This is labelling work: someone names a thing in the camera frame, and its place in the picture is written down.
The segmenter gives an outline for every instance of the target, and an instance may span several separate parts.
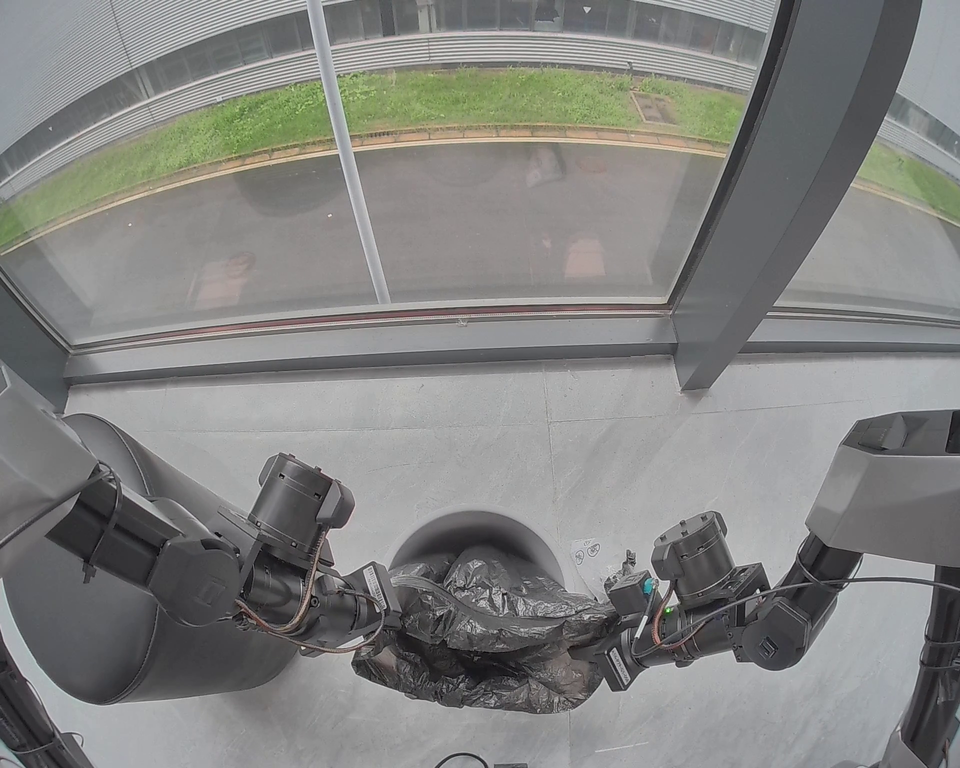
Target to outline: white label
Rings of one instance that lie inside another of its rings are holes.
[[[630,684],[630,675],[627,672],[627,665],[623,663],[623,657],[620,656],[620,652],[616,650],[616,648],[611,648],[607,652],[607,658],[610,659],[613,669],[616,670],[616,676],[620,678],[623,687],[627,687],[627,685]]]
[[[370,590],[370,594],[373,596],[373,599],[376,600],[380,610],[387,610],[387,601],[383,598],[383,589],[380,588],[380,581],[376,578],[376,570],[374,570],[372,565],[368,565],[363,569],[363,578],[367,582],[367,589]]]

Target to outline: trash bag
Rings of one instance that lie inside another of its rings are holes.
[[[444,707],[535,714],[576,708],[603,680],[569,649],[606,636],[613,606],[519,557],[474,546],[395,568],[391,581],[401,626],[354,654],[360,677]]]

